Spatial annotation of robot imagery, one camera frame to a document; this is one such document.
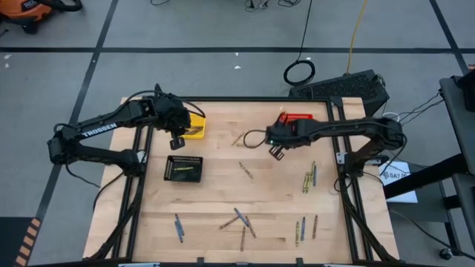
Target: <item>orange and black stripe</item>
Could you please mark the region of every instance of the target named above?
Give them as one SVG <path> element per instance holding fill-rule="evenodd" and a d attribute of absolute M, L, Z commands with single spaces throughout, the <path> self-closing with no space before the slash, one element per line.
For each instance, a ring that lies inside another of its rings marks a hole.
<path fill-rule="evenodd" d="M 22 246 L 20 246 L 18 256 L 16 257 L 15 266 L 27 266 L 28 260 L 31 256 L 31 251 L 33 250 L 33 245 L 38 237 L 40 225 L 41 221 L 37 218 L 31 220 L 27 232 L 24 235 Z"/>

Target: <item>small black box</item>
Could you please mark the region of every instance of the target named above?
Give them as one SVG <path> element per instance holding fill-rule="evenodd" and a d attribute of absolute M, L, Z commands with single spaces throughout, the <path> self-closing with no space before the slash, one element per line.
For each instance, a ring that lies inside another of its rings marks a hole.
<path fill-rule="evenodd" d="M 200 182 L 202 170 L 201 156 L 168 156 L 163 179 L 173 182 Z"/>

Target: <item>gray floor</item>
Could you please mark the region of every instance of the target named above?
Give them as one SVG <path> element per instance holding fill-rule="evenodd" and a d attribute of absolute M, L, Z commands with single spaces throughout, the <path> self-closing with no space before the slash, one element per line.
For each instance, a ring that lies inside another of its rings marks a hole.
<path fill-rule="evenodd" d="M 0 132 L 4 159 L 0 175 L 0 216 L 34 216 L 52 165 L 46 140 L 57 122 L 67 122 L 82 88 L 92 53 L 2 53 L 2 47 L 96 47 L 112 0 L 82 0 L 80 13 L 60 13 L 41 25 L 36 36 L 17 26 L 0 38 Z M 363 0 L 315 0 L 306 47 L 348 47 Z M 473 0 L 438 0 L 459 47 L 475 48 Z M 152 7 L 148 0 L 119 0 L 104 47 L 298 47 L 308 1 L 283 8 L 271 1 L 267 10 L 244 11 L 244 0 L 171 0 Z M 369 0 L 356 47 L 451 48 L 428 0 Z M 286 96 L 282 79 L 296 53 L 102 53 L 79 119 L 108 112 L 120 98 L 150 90 L 187 96 Z M 463 55 L 475 63 L 475 55 Z M 346 53 L 308 53 L 314 80 L 340 76 Z M 391 100 L 386 111 L 410 111 L 436 94 L 438 80 L 460 75 L 451 53 L 372 54 L 353 56 L 352 72 L 374 69 Z M 295 70 L 293 79 L 306 76 Z M 408 137 L 402 159 L 431 164 L 459 153 L 447 111 L 439 105 L 404 127 Z M 110 134 L 88 140 L 107 148 Z M 71 169 L 99 182 L 103 167 L 76 163 Z M 97 190 L 62 171 L 53 193 L 31 264 L 79 260 L 92 217 Z M 466 231 L 456 211 L 460 231 Z M 437 256 L 442 247 L 411 224 L 392 218 L 403 260 L 440 266 L 467 266 L 466 259 Z M 443 225 L 422 224 L 446 240 Z M 464 249 L 474 252 L 468 239 Z"/>

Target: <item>yellow cable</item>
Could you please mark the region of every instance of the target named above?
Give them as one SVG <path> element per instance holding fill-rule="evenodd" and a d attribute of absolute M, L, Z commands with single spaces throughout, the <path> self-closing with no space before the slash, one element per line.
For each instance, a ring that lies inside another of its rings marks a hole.
<path fill-rule="evenodd" d="M 351 54 L 353 52 L 353 43 L 355 42 L 356 31 L 358 30 L 359 23 L 361 22 L 361 18 L 363 18 L 364 9 L 366 8 L 366 3 L 368 3 L 368 0 L 364 0 L 363 7 L 361 8 L 361 12 L 359 13 L 358 21 L 356 22 L 356 25 L 355 25 L 355 30 L 353 30 L 353 35 L 351 36 L 350 53 L 348 55 L 347 75 L 350 74 Z"/>

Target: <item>white cable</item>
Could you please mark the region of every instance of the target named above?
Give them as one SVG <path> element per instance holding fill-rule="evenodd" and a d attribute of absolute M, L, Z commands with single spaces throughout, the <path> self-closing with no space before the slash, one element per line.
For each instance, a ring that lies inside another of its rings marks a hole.
<path fill-rule="evenodd" d="M 383 114 L 381 115 L 381 117 L 385 117 L 387 114 L 395 115 L 395 116 L 390 117 L 390 119 L 392 119 L 392 118 L 394 118 L 394 117 L 398 117 L 398 122 L 399 122 L 399 120 L 401 119 L 401 117 L 399 116 L 399 114 L 397 114 L 396 112 L 386 112 L 386 113 L 383 113 Z"/>

